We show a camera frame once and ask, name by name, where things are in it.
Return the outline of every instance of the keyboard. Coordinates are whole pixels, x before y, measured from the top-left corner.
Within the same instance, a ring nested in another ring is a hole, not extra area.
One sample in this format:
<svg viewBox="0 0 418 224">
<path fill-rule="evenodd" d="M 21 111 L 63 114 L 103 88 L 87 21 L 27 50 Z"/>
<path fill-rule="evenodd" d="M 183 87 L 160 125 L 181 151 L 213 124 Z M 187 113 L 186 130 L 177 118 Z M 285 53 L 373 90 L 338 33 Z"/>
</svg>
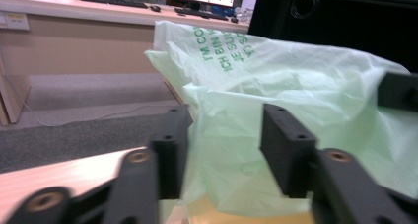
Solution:
<svg viewBox="0 0 418 224">
<path fill-rule="evenodd" d="M 212 13 L 205 13 L 205 12 L 200 12 L 200 11 L 197 11 L 197 10 L 190 10 L 190 9 L 175 8 L 174 10 L 178 14 L 194 15 L 194 16 L 200 16 L 200 17 L 205 18 L 205 19 L 217 19 L 217 20 L 228 21 L 228 18 L 224 17 L 222 15 L 217 15 L 217 14 L 212 14 Z"/>
<path fill-rule="evenodd" d="M 125 0 L 83 0 L 83 1 L 148 9 L 148 6 L 145 5 L 144 3 L 125 1 Z"/>
</svg>

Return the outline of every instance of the carpet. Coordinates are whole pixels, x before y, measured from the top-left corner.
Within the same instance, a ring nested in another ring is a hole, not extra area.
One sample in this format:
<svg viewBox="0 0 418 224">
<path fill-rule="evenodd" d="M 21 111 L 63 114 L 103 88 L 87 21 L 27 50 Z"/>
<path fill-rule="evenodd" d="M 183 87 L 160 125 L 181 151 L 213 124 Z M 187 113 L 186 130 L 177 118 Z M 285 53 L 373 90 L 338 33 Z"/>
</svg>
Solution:
<svg viewBox="0 0 418 224">
<path fill-rule="evenodd" d="M 0 173 L 146 145 L 163 114 L 0 132 Z"/>
</svg>

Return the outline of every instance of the wrinkled plastic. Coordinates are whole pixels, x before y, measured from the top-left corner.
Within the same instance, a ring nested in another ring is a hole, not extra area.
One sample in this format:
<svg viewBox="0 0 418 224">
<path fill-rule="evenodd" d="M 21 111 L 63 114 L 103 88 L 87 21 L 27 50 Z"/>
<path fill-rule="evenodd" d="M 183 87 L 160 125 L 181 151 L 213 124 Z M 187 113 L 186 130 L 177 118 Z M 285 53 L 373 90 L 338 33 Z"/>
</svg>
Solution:
<svg viewBox="0 0 418 224">
<path fill-rule="evenodd" d="M 281 196 L 258 150 L 262 104 L 288 109 L 318 147 L 354 154 L 383 186 L 418 196 L 418 113 L 377 106 L 386 71 L 369 53 L 158 22 L 153 65 L 190 104 L 194 123 L 183 203 L 206 195 L 222 212 L 306 211 Z"/>
</svg>

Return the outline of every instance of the white cable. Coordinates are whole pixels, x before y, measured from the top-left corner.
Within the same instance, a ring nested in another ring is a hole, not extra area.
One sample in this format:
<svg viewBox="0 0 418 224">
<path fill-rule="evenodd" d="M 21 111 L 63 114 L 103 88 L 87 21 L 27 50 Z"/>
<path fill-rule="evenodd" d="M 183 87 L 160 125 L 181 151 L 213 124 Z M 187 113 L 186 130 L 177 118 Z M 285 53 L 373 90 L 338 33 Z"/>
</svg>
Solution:
<svg viewBox="0 0 418 224">
<path fill-rule="evenodd" d="M 93 119 L 73 120 L 73 121 L 65 122 L 65 123 L 61 123 L 61 124 L 47 124 L 47 123 L 44 123 L 44 122 L 40 121 L 40 119 L 36 116 L 35 112 L 26 104 L 25 100 L 21 97 L 21 95 L 19 94 L 19 92 L 16 89 L 15 85 L 13 84 L 12 79 L 10 78 L 9 73 L 7 71 L 7 65 L 6 65 L 6 62 L 5 62 L 6 60 L 4 58 L 3 50 L 1 48 L 1 46 L 0 46 L 0 57 L 2 59 L 2 63 L 3 63 L 3 66 L 4 66 L 4 73 L 5 73 L 7 82 L 10 84 L 10 86 L 12 87 L 14 93 L 16 94 L 16 96 L 18 96 L 19 100 L 22 102 L 22 104 L 24 105 L 24 107 L 26 109 L 28 109 L 28 111 L 31 113 L 31 115 L 33 116 L 33 118 L 40 125 L 42 125 L 42 126 L 46 126 L 46 127 L 59 127 L 59 126 L 67 125 L 67 124 L 74 123 L 74 122 L 95 121 L 95 120 L 100 120 L 100 119 L 112 117 L 114 115 L 120 115 L 120 114 L 125 114 L 125 113 L 136 112 L 136 111 L 139 111 L 139 110 L 144 109 L 144 108 L 155 108 L 155 107 L 157 107 L 157 108 L 172 108 L 172 107 L 174 107 L 173 105 L 171 105 L 171 106 L 163 106 L 163 105 L 141 106 L 139 108 L 136 108 L 136 109 L 131 110 L 131 111 L 128 111 L 128 112 L 116 112 L 116 113 L 111 113 L 111 114 L 108 114 L 108 115 L 105 115 L 105 116 L 102 116 L 102 117 L 93 118 Z"/>
</svg>

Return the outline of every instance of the black computer mouse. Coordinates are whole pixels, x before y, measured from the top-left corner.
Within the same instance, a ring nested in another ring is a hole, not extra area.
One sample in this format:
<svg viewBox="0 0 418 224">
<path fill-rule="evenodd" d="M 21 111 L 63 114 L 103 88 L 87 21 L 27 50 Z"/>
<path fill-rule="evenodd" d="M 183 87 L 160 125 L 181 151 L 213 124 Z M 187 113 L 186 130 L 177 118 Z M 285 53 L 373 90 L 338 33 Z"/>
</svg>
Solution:
<svg viewBox="0 0 418 224">
<path fill-rule="evenodd" d="M 157 5 L 151 6 L 150 9 L 154 12 L 161 12 L 160 6 L 157 6 Z"/>
</svg>

